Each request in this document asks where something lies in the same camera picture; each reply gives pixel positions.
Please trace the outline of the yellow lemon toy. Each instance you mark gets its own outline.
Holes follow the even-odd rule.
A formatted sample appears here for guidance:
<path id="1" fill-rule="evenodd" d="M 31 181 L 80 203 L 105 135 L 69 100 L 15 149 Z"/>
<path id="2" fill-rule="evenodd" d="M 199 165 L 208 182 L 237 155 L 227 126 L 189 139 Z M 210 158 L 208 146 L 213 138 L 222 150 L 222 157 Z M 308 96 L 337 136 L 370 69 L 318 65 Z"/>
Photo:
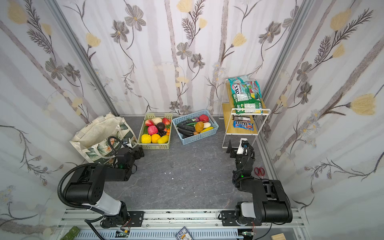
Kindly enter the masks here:
<path id="1" fill-rule="evenodd" d="M 142 144 L 151 144 L 152 143 L 152 137 L 149 134 L 143 134 L 141 136 L 141 143 Z"/>

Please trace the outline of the pink dragon fruit toy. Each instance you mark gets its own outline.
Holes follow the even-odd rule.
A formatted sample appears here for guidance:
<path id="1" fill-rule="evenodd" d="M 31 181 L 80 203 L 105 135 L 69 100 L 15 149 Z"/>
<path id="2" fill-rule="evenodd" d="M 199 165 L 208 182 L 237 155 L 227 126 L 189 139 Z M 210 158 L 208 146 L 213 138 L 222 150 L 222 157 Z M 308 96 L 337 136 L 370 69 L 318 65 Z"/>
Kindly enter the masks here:
<path id="1" fill-rule="evenodd" d="M 148 127 L 147 132 L 151 136 L 153 134 L 157 134 L 159 131 L 155 125 L 152 125 Z"/>

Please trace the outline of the cream floral tote bag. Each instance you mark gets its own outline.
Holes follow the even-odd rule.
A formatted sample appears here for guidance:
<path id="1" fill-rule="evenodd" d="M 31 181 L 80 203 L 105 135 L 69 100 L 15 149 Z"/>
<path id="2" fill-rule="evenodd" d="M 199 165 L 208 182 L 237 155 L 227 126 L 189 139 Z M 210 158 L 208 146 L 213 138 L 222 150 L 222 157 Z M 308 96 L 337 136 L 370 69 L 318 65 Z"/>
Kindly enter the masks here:
<path id="1" fill-rule="evenodd" d="M 126 120 L 109 113 L 87 124 L 75 134 L 70 143 L 87 162 L 111 165 L 114 162 L 112 148 L 118 150 L 123 147 L 115 138 L 132 148 L 138 145 Z"/>

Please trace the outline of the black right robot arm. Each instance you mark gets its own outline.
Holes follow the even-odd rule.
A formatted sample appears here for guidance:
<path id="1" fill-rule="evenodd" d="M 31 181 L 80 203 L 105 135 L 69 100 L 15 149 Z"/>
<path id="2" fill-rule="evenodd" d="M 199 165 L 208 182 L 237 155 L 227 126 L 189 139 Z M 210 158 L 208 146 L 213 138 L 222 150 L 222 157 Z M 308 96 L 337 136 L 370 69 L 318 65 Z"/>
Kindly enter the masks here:
<path id="1" fill-rule="evenodd" d="M 255 150 L 247 139 L 238 147 L 229 143 L 226 153 L 235 160 L 232 183 L 238 191 L 252 195 L 250 202 L 238 202 L 233 211 L 221 211 L 218 219 L 224 227 L 261 226 L 265 223 L 288 224 L 293 220 L 290 200 L 278 180 L 254 177 Z"/>

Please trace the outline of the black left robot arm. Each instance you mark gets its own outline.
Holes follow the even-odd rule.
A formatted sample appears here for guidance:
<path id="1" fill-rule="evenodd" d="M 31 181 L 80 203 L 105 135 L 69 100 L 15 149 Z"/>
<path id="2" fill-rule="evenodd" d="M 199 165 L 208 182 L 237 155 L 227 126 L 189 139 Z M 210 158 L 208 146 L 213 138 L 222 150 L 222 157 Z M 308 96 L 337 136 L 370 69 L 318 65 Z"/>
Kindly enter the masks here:
<path id="1" fill-rule="evenodd" d="M 127 182 L 137 171 L 135 161 L 144 156 L 143 148 L 128 147 L 117 150 L 112 165 L 88 163 L 74 167 L 59 181 L 58 198 L 68 207 L 100 214 L 97 220 L 102 228 L 126 227 L 133 215 L 124 202 L 105 193 L 104 186 L 106 182 Z"/>

